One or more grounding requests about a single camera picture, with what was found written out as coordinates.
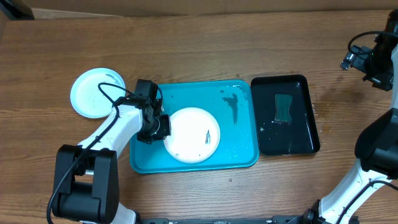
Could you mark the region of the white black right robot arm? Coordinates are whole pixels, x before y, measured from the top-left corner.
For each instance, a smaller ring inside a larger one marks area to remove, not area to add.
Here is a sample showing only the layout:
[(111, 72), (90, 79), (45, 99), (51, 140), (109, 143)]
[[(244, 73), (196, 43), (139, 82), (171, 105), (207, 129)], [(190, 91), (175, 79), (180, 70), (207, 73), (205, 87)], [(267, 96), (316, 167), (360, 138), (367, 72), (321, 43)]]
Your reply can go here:
[(325, 197), (291, 223), (353, 223), (357, 209), (377, 190), (397, 179), (397, 48), (391, 53), (392, 100), (389, 110), (369, 125), (355, 146), (351, 170)]

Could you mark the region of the light blue plate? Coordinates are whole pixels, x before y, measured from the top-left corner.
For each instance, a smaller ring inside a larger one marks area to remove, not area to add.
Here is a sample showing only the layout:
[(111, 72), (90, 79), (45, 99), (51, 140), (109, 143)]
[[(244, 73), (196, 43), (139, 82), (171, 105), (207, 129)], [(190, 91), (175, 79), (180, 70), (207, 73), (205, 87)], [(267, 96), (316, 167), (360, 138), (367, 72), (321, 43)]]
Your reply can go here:
[(78, 114), (86, 118), (104, 118), (110, 114), (112, 103), (98, 88), (103, 82), (126, 87), (122, 77), (108, 68), (94, 68), (83, 73), (70, 92), (72, 107)]

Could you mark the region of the pink white plate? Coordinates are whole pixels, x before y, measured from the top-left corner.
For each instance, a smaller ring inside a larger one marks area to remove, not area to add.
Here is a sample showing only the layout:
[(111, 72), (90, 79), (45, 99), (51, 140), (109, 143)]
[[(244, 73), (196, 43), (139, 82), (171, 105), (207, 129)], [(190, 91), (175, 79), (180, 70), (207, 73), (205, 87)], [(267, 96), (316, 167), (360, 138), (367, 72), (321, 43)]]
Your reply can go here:
[(176, 160), (196, 164), (210, 158), (218, 148), (221, 129), (204, 109), (183, 108), (170, 117), (170, 136), (164, 139), (167, 152)]

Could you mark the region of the green sponge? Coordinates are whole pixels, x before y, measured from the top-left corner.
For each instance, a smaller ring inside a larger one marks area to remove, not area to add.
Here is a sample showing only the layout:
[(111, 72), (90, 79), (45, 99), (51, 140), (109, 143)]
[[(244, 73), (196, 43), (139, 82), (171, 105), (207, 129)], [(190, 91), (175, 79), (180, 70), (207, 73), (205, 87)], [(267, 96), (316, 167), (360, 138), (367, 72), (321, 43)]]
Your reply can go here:
[(275, 121), (281, 123), (290, 123), (292, 121), (292, 116), (290, 114), (292, 100), (293, 97), (291, 95), (275, 95)]

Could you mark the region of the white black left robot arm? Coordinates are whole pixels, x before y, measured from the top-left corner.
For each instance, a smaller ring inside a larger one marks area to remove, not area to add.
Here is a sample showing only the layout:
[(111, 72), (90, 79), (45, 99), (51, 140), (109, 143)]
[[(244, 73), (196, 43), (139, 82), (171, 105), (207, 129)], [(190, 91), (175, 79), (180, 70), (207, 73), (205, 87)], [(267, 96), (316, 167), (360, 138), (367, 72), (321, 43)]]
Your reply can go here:
[(151, 96), (120, 97), (111, 114), (87, 139), (64, 144), (57, 152), (52, 217), (82, 223), (136, 223), (138, 215), (119, 201), (118, 156), (133, 136), (147, 144), (170, 135), (162, 100)]

